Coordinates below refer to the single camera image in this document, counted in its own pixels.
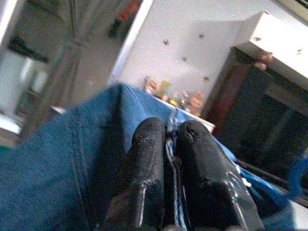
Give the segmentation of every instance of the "white shelf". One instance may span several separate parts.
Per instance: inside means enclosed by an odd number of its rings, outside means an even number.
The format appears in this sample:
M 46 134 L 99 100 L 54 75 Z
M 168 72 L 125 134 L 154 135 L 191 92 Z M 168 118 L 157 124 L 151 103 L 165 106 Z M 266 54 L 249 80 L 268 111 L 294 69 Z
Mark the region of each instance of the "white shelf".
M 159 102 L 163 103 L 164 105 L 166 105 L 166 106 L 169 107 L 169 108 L 172 108 L 172 109 L 175 109 L 175 108 L 176 108 L 176 107 L 173 106 L 172 104 L 169 104 L 169 103 L 167 103 L 167 102 L 165 102 L 165 101 L 163 101 L 163 100 L 161 100 L 161 99 L 159 99 L 159 98 L 157 98 L 157 97 L 154 97 L 154 96 L 153 96 L 153 98 L 157 99 Z M 182 109 L 179 109 L 179 110 L 181 110 L 183 113 L 185 113 L 185 114 L 189 115 L 190 117 L 193 117 L 194 119 L 196 119 L 196 120 L 198 120 L 199 122 L 201 122 L 201 123 L 208 129 L 208 131 L 209 131 L 210 133 L 213 132 L 213 130 L 214 130 L 214 128 L 215 128 L 215 125 L 214 125 L 214 124 L 211 124 L 210 122 L 208 122 L 208 121 L 206 121 L 206 120 L 204 120 L 204 119 L 201 119 L 201 118 L 199 118 L 199 117 L 197 117 L 197 116 L 195 116 L 195 115 L 193 115 L 193 114 L 191 114 L 191 113 L 189 113 L 189 112 L 186 112 L 186 111 L 184 111 L 184 110 L 182 110 Z
M 260 50 L 273 53 L 269 68 L 308 90 L 308 28 L 297 31 L 267 12 L 245 20 L 235 46 L 256 57 Z

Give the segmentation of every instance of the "figurine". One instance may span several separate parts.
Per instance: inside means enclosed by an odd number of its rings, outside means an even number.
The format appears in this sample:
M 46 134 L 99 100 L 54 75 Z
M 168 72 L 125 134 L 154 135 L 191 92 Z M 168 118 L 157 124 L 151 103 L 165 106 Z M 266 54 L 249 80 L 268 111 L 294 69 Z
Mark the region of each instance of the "figurine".
M 265 71 L 268 64 L 270 64 L 273 61 L 273 53 L 267 52 L 267 51 L 261 51 L 257 55 L 257 60 L 254 64 L 256 68 L 259 68 L 261 71 Z
M 158 87 L 157 82 L 152 77 L 147 76 L 143 91 L 151 95 L 154 95 L 157 90 L 157 87 Z
M 190 113 L 194 116 L 200 116 L 200 109 L 203 105 L 204 95 L 198 90 L 196 94 L 191 98 L 188 108 Z
M 168 81 L 162 81 L 159 84 L 159 88 L 155 94 L 156 97 L 163 99 L 163 96 L 167 94 L 168 88 L 171 86 L 171 84 Z
M 162 100 L 167 102 L 168 101 L 168 96 L 167 95 L 163 95 Z
M 171 99 L 169 100 L 169 103 L 177 106 L 178 105 L 178 98 L 179 98 L 179 93 L 178 92 L 173 92 Z
M 185 109 L 185 106 L 186 106 L 186 100 L 188 99 L 189 97 L 189 92 L 184 90 L 183 93 L 182 93 L 182 98 L 180 100 L 180 103 L 179 103 L 179 108 L 180 109 Z

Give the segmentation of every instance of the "curtain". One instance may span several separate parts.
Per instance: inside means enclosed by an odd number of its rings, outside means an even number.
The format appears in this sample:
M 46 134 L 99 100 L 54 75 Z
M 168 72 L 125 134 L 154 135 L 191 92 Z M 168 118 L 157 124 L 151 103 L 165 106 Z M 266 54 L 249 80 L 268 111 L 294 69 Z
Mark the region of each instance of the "curtain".
M 74 80 L 83 51 L 91 38 L 101 33 L 117 18 L 130 0 L 89 0 L 83 4 L 69 0 L 68 28 L 70 37 L 61 46 L 45 89 L 35 103 L 22 129 L 21 139 L 27 137 L 52 115 L 51 105 L 66 107 L 70 104 Z

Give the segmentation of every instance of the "blue jeans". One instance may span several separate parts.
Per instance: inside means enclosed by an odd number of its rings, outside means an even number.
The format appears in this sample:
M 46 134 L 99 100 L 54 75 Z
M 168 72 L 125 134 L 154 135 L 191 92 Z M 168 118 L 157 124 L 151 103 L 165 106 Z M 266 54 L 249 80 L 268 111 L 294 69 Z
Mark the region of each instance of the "blue jeans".
M 148 117 L 165 124 L 192 119 L 120 84 L 0 156 L 0 229 L 91 231 L 102 224 L 116 169 Z

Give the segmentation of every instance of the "white wall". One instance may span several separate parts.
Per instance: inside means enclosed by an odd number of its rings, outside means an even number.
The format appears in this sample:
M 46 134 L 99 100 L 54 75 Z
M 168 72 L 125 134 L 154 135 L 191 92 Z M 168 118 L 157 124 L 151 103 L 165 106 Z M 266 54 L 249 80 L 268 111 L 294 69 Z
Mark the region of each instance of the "white wall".
M 271 0 L 155 0 L 115 81 L 140 88 L 144 77 L 152 76 L 171 82 L 170 91 L 200 89 L 207 99 L 241 21 L 263 10 L 293 28 L 307 28 Z M 204 76 L 210 81 L 204 82 Z

